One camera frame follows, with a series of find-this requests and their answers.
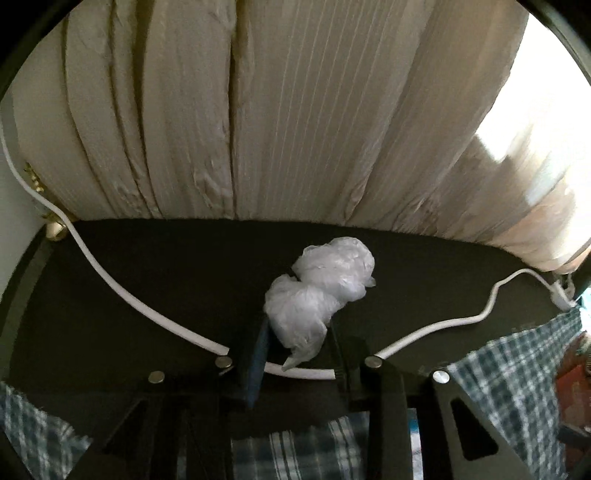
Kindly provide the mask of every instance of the plastic bag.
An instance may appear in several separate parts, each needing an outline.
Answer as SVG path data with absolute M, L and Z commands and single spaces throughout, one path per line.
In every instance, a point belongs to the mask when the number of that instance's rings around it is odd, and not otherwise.
M 311 360 L 320 352 L 330 318 L 344 305 L 320 288 L 289 275 L 275 279 L 265 295 L 265 313 L 281 344 L 291 349 L 283 370 Z
M 361 240 L 344 236 L 307 247 L 292 269 L 303 283 L 347 302 L 362 299 L 365 288 L 375 285 L 374 265 L 374 256 Z

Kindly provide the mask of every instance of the curtain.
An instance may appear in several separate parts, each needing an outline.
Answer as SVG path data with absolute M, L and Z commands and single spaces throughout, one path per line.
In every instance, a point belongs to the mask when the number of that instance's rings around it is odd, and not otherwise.
M 12 95 L 81 219 L 362 226 L 569 271 L 589 90 L 515 0 L 84 0 Z

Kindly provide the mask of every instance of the translucent plastic bag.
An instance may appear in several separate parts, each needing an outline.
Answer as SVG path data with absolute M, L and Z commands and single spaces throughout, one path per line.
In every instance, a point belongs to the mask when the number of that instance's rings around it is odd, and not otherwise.
M 326 337 L 326 326 L 345 302 L 289 275 L 276 278 L 265 295 L 265 313 L 281 344 L 291 349 L 283 369 L 314 358 Z
M 303 283 L 347 302 L 362 299 L 366 287 L 375 285 L 374 265 L 374 256 L 361 240 L 344 236 L 307 247 L 292 269 Z

